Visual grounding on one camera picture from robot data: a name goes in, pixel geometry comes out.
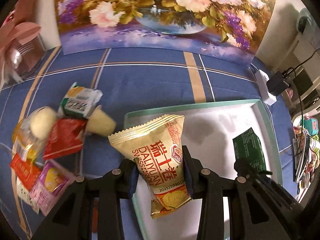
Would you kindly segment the clear packet with white bun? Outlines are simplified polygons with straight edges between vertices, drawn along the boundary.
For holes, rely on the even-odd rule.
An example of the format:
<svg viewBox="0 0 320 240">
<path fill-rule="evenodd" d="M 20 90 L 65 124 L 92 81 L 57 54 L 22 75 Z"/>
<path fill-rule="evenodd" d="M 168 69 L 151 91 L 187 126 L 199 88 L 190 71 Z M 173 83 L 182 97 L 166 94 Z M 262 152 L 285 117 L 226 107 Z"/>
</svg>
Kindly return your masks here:
<svg viewBox="0 0 320 240">
<path fill-rule="evenodd" d="M 12 142 L 16 153 L 23 161 L 34 162 L 44 150 L 53 125 L 57 121 L 57 112 L 48 106 L 33 111 L 14 128 Z"/>
</svg>

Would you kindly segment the glass vase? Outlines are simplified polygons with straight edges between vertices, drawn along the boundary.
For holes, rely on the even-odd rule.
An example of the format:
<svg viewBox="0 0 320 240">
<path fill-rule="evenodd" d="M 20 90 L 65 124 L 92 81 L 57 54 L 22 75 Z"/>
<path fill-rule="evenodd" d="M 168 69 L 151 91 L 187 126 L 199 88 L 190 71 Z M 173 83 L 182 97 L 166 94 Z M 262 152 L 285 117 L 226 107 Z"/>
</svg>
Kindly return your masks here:
<svg viewBox="0 0 320 240">
<path fill-rule="evenodd" d="M 17 68 L 18 75 L 23 78 L 36 69 L 38 62 L 43 59 L 46 52 L 39 36 L 34 38 L 27 45 L 32 45 L 33 47 L 22 56 L 23 60 Z"/>
</svg>

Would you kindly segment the long red snack packet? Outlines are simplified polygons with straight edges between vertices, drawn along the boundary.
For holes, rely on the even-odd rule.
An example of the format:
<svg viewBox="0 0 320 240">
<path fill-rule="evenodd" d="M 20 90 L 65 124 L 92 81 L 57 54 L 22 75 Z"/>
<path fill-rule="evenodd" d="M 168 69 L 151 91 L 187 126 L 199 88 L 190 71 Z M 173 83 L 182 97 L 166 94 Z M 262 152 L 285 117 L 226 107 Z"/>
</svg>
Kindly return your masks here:
<svg viewBox="0 0 320 240">
<path fill-rule="evenodd" d="M 32 162 L 23 161 L 18 153 L 16 153 L 10 163 L 10 167 L 15 171 L 23 186 L 28 190 L 36 184 L 42 170 Z"/>
</svg>

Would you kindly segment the green white snack packet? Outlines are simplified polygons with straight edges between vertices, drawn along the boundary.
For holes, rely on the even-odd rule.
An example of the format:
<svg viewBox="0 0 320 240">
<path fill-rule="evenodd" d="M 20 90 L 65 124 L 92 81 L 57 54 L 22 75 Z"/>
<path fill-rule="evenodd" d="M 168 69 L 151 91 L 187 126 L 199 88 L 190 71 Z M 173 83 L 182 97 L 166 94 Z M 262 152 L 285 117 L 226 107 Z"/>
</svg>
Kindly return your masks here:
<svg viewBox="0 0 320 240">
<path fill-rule="evenodd" d="M 60 102 L 58 116 L 89 119 L 102 96 L 102 91 L 82 87 L 74 82 Z"/>
</svg>

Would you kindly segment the pink purple snack packet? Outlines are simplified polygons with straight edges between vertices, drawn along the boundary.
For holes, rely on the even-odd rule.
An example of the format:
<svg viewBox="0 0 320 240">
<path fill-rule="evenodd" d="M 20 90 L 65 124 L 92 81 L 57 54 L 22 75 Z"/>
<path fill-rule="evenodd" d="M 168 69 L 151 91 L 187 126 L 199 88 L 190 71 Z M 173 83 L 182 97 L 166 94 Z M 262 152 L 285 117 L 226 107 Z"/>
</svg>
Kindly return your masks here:
<svg viewBox="0 0 320 240">
<path fill-rule="evenodd" d="M 57 203 L 67 187 L 75 181 L 75 175 L 61 166 L 58 162 L 49 159 L 35 185 L 29 192 L 44 216 L 47 216 Z"/>
</svg>

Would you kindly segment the white power strip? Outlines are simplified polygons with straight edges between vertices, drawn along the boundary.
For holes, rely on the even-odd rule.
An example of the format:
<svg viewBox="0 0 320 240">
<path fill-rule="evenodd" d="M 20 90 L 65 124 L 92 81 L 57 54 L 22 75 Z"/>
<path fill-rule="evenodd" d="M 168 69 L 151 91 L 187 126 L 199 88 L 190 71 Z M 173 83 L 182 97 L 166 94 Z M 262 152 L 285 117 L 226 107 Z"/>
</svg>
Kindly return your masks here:
<svg viewBox="0 0 320 240">
<path fill-rule="evenodd" d="M 269 106 L 272 106 L 274 103 L 276 103 L 277 98 L 268 91 L 268 87 L 267 87 L 267 81 L 269 80 L 268 75 L 259 69 L 254 74 L 254 76 L 255 76 L 263 102 Z"/>
</svg>

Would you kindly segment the floral oil painting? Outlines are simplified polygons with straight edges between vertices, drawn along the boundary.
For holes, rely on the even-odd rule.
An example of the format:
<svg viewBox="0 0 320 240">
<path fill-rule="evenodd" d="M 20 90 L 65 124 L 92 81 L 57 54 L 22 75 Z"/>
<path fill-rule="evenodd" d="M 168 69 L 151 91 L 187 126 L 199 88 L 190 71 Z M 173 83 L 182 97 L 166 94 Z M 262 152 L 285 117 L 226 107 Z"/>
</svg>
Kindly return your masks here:
<svg viewBox="0 0 320 240">
<path fill-rule="evenodd" d="M 102 48 L 181 50 L 253 60 L 276 0 L 54 0 L 65 54 Z"/>
</svg>

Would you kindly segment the pink paper flower bouquet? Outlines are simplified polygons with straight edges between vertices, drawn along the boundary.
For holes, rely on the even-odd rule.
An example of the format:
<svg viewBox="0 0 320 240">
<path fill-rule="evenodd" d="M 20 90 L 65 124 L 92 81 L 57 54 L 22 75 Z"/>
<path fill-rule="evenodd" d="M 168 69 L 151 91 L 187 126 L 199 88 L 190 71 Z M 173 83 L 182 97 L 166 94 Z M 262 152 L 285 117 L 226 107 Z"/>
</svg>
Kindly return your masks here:
<svg viewBox="0 0 320 240">
<path fill-rule="evenodd" d="M 41 27 L 34 22 L 17 23 L 12 11 L 1 26 L 1 87 L 13 79 L 22 83 L 18 73 L 25 54 L 34 49 L 33 40 L 38 37 Z"/>
</svg>

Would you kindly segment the gold Swiss roll snack packet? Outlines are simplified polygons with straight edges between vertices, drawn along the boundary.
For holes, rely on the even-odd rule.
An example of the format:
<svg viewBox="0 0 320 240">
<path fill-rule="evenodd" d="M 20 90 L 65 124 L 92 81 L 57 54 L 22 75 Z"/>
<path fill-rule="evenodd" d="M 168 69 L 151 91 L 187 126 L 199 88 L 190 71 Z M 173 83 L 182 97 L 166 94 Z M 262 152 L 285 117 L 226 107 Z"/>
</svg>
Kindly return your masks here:
<svg viewBox="0 0 320 240">
<path fill-rule="evenodd" d="M 183 174 L 184 116 L 165 114 L 108 136 L 110 145 L 137 164 L 148 184 L 151 217 L 174 212 L 191 200 Z"/>
</svg>

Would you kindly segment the blue plaid tablecloth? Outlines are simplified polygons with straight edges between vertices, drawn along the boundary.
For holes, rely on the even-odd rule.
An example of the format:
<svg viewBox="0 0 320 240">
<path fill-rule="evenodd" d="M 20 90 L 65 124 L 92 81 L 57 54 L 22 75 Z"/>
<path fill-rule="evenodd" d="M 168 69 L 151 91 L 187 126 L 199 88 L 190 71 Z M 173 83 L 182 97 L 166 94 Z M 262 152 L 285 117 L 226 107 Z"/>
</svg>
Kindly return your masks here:
<svg viewBox="0 0 320 240">
<path fill-rule="evenodd" d="M 57 109 L 77 82 L 103 92 L 101 105 L 123 129 L 126 113 L 195 102 L 259 99 L 254 71 L 267 71 L 258 58 L 238 64 L 195 53 L 152 48 L 113 48 L 65 55 L 49 50 L 25 82 L 1 91 L 1 211 L 19 239 L 41 223 L 16 199 L 9 164 L 12 132 L 21 118 L 42 106 Z"/>
</svg>

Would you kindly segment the white snack packet red text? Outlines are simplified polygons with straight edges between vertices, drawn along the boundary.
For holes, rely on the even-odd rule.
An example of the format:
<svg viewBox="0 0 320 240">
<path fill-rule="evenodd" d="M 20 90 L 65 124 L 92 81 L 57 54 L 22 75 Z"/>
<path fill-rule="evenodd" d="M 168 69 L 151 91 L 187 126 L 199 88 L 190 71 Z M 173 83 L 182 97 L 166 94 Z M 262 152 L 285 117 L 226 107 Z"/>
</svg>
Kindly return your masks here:
<svg viewBox="0 0 320 240">
<path fill-rule="evenodd" d="M 31 198 L 29 191 L 27 188 L 22 184 L 21 180 L 17 177 L 16 178 L 16 190 L 18 197 L 21 198 L 26 204 L 28 204 L 32 210 L 38 215 L 39 214 L 39 207 L 35 203 L 35 201 Z"/>
</svg>

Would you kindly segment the white tray with green rim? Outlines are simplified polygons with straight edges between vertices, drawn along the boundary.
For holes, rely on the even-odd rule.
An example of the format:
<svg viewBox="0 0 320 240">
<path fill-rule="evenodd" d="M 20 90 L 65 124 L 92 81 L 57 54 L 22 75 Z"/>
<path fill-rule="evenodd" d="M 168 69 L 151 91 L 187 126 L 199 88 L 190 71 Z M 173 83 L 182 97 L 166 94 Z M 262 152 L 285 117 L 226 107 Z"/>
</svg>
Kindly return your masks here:
<svg viewBox="0 0 320 240">
<path fill-rule="evenodd" d="M 235 179 L 233 139 L 252 128 L 258 136 L 266 168 L 272 179 L 283 184 L 276 135 L 268 111 L 260 100 L 234 100 L 196 103 L 146 109 L 127 113 L 124 128 L 144 124 L 164 114 L 183 115 L 182 144 L 202 166 L 219 176 Z M 151 218 L 151 192 L 139 178 L 132 201 L 144 239 L 196 239 L 202 201 L 191 200 L 177 211 Z"/>
</svg>

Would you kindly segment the black power adapter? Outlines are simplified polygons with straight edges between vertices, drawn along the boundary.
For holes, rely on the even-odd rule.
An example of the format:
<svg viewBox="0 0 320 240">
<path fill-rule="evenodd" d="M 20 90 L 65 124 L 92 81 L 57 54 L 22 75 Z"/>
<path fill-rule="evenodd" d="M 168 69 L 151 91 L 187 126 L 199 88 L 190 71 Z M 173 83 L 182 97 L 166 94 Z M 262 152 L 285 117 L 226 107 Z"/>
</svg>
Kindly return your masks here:
<svg viewBox="0 0 320 240">
<path fill-rule="evenodd" d="M 266 85 L 268 88 L 268 92 L 274 96 L 280 95 L 290 86 L 281 72 L 276 72 L 273 76 L 271 76 Z"/>
</svg>

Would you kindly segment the dark green snack packet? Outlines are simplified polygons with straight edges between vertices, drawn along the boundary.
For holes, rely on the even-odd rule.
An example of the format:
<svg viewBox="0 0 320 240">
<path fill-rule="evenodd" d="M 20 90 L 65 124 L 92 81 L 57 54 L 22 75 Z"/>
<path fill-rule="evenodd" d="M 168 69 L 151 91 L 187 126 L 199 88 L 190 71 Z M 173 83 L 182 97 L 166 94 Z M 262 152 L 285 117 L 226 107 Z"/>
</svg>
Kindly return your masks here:
<svg viewBox="0 0 320 240">
<path fill-rule="evenodd" d="M 233 139 L 236 160 L 244 158 L 258 172 L 266 171 L 266 163 L 260 139 L 249 128 L 244 133 Z"/>
</svg>

